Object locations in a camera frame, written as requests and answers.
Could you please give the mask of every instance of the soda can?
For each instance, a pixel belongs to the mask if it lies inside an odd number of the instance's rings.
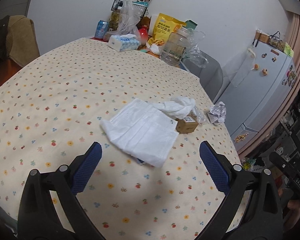
[[[98,26],[96,29],[96,34],[94,35],[95,38],[102,39],[103,36],[106,34],[109,27],[109,23],[106,21],[99,21]]]

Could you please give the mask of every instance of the hand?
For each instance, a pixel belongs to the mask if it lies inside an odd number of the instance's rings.
[[[279,197],[283,194],[283,189],[278,190]],[[283,225],[284,232],[290,230],[298,222],[300,218],[300,200],[289,200],[287,208],[291,210],[291,216]]]

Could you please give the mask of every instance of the screw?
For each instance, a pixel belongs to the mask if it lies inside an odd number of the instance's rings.
[[[233,168],[234,168],[235,171],[241,171],[242,170],[241,166],[238,165],[238,164],[233,165]]]
[[[271,171],[269,169],[264,169],[264,173],[267,174],[267,175],[270,175]]]
[[[60,166],[59,171],[63,172],[63,171],[66,171],[67,169],[68,169],[67,165],[62,165],[62,166]]]
[[[37,170],[32,170],[32,171],[30,171],[30,175],[31,176],[34,176],[34,175],[36,175],[37,174]]]

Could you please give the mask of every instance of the refrigerator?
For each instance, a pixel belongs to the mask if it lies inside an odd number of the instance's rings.
[[[226,105],[225,125],[237,151],[271,119],[296,79],[291,57],[262,42],[251,48],[218,100]]]

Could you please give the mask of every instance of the round table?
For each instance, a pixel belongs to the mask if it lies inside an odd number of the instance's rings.
[[[232,164],[240,163],[224,124],[178,135],[161,169],[139,165],[99,126],[135,98],[175,96],[194,98],[202,111],[212,104],[196,76],[140,51],[116,52],[79,39],[37,58],[0,87],[0,206],[17,219],[31,169],[55,171],[97,141],[102,159],[77,198],[104,237],[195,239],[224,198],[199,157],[200,143],[207,140]],[[57,194],[51,195],[71,230]]]

